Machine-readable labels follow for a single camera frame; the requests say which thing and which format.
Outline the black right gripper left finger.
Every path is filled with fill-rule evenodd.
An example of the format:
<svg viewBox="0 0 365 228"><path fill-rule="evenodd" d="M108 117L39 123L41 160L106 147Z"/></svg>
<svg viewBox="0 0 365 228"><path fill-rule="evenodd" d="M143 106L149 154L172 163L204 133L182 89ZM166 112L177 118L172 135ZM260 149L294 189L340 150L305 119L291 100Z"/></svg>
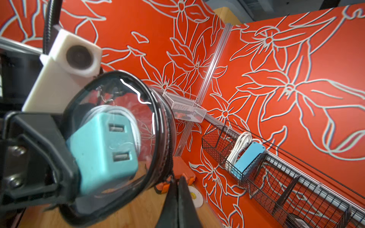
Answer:
<svg viewBox="0 0 365 228"><path fill-rule="evenodd" d="M1 129L1 211L68 204L79 167L61 133L60 114L9 112Z"/></svg>

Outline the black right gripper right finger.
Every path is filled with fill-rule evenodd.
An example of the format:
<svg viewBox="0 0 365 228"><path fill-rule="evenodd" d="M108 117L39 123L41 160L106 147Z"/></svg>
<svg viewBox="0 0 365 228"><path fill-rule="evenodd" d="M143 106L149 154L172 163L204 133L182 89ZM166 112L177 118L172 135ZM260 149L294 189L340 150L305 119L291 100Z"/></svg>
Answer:
<svg viewBox="0 0 365 228"><path fill-rule="evenodd" d="M157 228L201 228L186 179L174 181L167 193Z"/></svg>

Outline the teal charger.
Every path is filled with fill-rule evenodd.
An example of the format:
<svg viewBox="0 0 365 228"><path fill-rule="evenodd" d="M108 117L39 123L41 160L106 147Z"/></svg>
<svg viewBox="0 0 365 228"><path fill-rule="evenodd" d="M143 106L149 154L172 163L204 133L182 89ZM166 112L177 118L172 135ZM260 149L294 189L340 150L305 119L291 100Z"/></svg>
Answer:
<svg viewBox="0 0 365 228"><path fill-rule="evenodd" d="M139 148L126 116L95 115L67 139L67 146L79 167L82 196L125 184L138 171Z"/></svg>

